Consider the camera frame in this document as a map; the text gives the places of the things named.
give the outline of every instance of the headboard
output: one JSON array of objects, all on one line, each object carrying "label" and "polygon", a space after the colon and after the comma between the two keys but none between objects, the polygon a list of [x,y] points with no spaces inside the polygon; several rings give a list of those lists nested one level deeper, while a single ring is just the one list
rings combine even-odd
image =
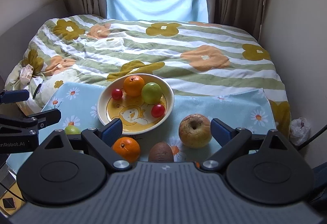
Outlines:
[{"label": "headboard", "polygon": [[0,76],[6,81],[13,68],[22,60],[30,40],[45,21],[69,16],[62,0],[54,1],[8,29],[0,35]]}]

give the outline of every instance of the green fruit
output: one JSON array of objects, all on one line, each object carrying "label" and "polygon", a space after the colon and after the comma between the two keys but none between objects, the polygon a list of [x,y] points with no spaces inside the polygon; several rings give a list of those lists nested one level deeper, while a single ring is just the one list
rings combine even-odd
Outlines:
[{"label": "green fruit", "polygon": [[145,103],[157,104],[160,102],[162,90],[157,83],[150,82],[145,84],[145,86],[142,88],[141,95]]},{"label": "green fruit", "polygon": [[80,134],[81,130],[79,130],[76,126],[68,125],[65,128],[65,132],[67,135],[75,135],[75,134]]}]

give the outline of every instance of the bowl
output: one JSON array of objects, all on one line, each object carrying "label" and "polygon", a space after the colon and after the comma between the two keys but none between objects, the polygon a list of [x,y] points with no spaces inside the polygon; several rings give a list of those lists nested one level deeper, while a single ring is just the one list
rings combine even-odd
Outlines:
[{"label": "bowl", "polygon": [[123,90],[125,79],[131,75],[116,79],[101,93],[96,107],[98,118],[103,125],[111,122],[114,118],[122,120],[123,135],[137,135],[155,129],[168,118],[174,107],[174,93],[166,81],[151,74],[133,75],[142,77],[146,84],[155,82],[161,87],[160,103],[165,106],[166,110],[163,116],[154,118],[151,115],[153,105],[146,104],[141,96],[130,97],[124,91],[121,100],[114,100],[111,97],[112,90]]}]

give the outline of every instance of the cherry tomato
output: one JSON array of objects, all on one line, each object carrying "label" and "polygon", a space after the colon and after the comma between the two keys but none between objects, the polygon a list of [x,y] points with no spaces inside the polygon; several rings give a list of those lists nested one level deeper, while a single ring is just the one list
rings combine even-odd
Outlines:
[{"label": "cherry tomato", "polygon": [[120,99],[123,97],[123,92],[122,92],[120,89],[114,89],[114,90],[111,92],[111,97],[112,97],[114,100],[120,100]]},{"label": "cherry tomato", "polygon": [[165,113],[165,107],[164,105],[162,104],[156,104],[152,107],[152,110],[151,110],[151,115],[154,117],[154,118],[158,118],[160,116],[162,116],[164,113]]}]

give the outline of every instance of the daisy print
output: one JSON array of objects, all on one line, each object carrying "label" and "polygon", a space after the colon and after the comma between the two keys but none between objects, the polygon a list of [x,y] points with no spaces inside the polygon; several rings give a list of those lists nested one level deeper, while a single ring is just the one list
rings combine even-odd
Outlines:
[{"label": "daisy print", "polygon": [[186,155],[185,153],[182,151],[184,145],[181,142],[181,140],[175,139],[174,137],[171,137],[169,139],[169,143],[168,145],[170,146],[173,155],[174,155],[174,161],[175,162],[179,162],[179,161],[185,161],[186,160]]},{"label": "daisy print", "polygon": [[66,127],[68,125],[73,125],[73,126],[80,126],[80,119],[75,115],[72,115],[70,119],[67,117],[66,120],[63,122],[63,127]]},{"label": "daisy print", "polygon": [[255,110],[251,114],[251,119],[254,120],[254,124],[259,124],[259,126],[265,126],[264,123],[267,123],[267,115],[265,115],[265,112],[263,110]]},{"label": "daisy print", "polygon": [[62,98],[53,98],[50,105],[53,109],[56,109],[60,106],[61,102],[63,102]]},{"label": "daisy print", "polygon": [[259,91],[259,96],[260,96],[261,99],[266,98],[266,95],[265,95],[263,89],[260,89],[260,91]]},{"label": "daisy print", "polygon": [[232,101],[231,99],[229,99],[228,95],[215,96],[214,99],[217,99],[219,101]]},{"label": "daisy print", "polygon": [[253,126],[249,125],[246,127],[247,130],[251,131],[252,134],[254,134],[255,129],[253,129]]},{"label": "daisy print", "polygon": [[91,116],[92,116],[93,118],[96,118],[96,117],[97,117],[96,105],[95,105],[95,106],[92,106],[92,107],[91,107],[91,110],[92,110],[92,111],[90,111]]},{"label": "daisy print", "polygon": [[76,98],[76,95],[79,94],[79,89],[78,88],[72,88],[69,90],[69,92],[67,93],[66,98],[72,99],[72,98]]}]

